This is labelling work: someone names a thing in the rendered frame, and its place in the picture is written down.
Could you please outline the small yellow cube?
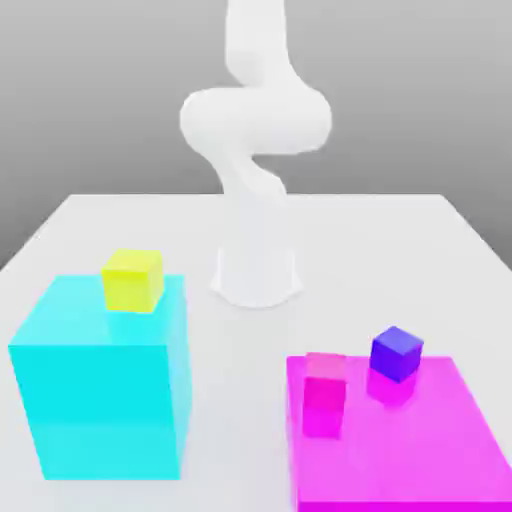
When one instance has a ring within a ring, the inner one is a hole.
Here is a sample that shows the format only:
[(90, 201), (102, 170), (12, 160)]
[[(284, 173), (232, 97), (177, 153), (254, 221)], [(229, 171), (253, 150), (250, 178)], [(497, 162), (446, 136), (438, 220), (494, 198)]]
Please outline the small yellow cube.
[(158, 250), (117, 249), (101, 269), (109, 311), (152, 313), (164, 291)]

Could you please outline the small pink cube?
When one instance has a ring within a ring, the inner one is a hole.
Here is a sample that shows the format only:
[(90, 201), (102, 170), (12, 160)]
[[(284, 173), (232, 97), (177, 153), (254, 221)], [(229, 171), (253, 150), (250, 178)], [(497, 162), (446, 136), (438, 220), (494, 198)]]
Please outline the small pink cube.
[(342, 413), (346, 401), (346, 357), (308, 352), (305, 356), (305, 409)]

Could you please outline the small purple cube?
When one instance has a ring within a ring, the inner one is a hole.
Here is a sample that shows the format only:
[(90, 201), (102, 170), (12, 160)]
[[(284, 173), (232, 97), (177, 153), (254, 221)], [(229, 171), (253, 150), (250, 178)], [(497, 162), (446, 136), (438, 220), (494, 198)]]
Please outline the small purple cube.
[(423, 346), (422, 339), (391, 326), (373, 339), (370, 367), (401, 383), (418, 369)]

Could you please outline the large cyan box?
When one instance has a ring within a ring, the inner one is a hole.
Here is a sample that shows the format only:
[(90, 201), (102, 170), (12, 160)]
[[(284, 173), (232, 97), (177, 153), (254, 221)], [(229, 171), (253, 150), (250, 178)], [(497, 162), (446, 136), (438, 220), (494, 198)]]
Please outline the large cyan box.
[(98, 275), (56, 277), (8, 345), (48, 480), (177, 480), (192, 405), (185, 281), (151, 313), (107, 310)]

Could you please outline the large magenta box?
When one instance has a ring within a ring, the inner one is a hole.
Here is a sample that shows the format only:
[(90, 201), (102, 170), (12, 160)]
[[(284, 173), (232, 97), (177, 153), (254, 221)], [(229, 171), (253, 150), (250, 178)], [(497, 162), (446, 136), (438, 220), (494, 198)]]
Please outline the large magenta box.
[(296, 512), (512, 512), (512, 467), (451, 358), (397, 384), (348, 357), (337, 439), (302, 432), (304, 367), (286, 361)]

